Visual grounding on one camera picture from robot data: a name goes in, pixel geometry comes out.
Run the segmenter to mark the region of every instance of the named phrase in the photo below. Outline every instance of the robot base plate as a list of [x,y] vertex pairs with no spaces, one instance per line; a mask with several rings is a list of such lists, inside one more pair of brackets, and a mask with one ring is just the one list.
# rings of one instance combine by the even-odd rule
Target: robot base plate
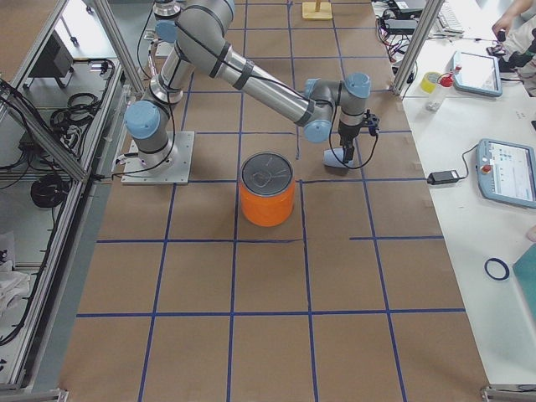
[[[167,134],[173,139],[173,132],[168,131]],[[158,174],[152,171],[133,173],[132,176],[125,174],[121,178],[123,184],[132,185],[154,185],[154,184],[188,184],[190,176],[190,164],[192,162],[193,150],[193,131],[177,131],[175,134],[175,144],[177,144],[178,155],[173,161],[173,164],[166,170]],[[137,146],[134,141],[128,152],[137,152]],[[136,172],[147,168],[142,165],[142,161],[137,157],[126,160],[125,173]]]

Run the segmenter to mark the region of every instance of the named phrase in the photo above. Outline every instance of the person's hand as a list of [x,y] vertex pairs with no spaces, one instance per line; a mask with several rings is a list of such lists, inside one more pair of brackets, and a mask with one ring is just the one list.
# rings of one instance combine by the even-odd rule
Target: person's hand
[[493,24],[492,31],[496,37],[501,29],[504,29],[505,34],[508,35],[508,32],[510,31],[510,28],[512,27],[512,23],[513,23],[512,16],[503,15],[502,17],[500,17],[500,19],[497,20],[495,24]]

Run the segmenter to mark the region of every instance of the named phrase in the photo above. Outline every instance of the metal lid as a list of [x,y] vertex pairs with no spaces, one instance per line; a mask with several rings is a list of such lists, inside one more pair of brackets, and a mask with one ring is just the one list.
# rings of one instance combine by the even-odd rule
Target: metal lid
[[256,153],[242,165],[242,183],[257,195],[268,197],[282,193],[291,181],[291,164],[274,152]]

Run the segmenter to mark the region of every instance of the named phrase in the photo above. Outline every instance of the tablet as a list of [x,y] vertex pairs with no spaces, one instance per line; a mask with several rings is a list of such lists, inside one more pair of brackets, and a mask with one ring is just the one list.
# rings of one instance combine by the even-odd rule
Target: tablet
[[488,138],[478,143],[478,187],[485,198],[536,208],[535,166],[531,147]]
[[497,58],[458,51],[452,56],[452,69],[457,65],[461,66],[454,75],[454,87],[458,90],[484,96],[503,94]]

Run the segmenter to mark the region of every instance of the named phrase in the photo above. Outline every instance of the screen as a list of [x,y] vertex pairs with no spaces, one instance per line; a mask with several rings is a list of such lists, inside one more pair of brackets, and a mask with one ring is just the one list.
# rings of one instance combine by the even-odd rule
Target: screen
[[491,57],[460,52],[460,72],[456,75],[458,83],[464,86],[497,90],[495,60]]
[[528,149],[489,142],[488,151],[493,165],[493,192],[504,197],[534,201]]

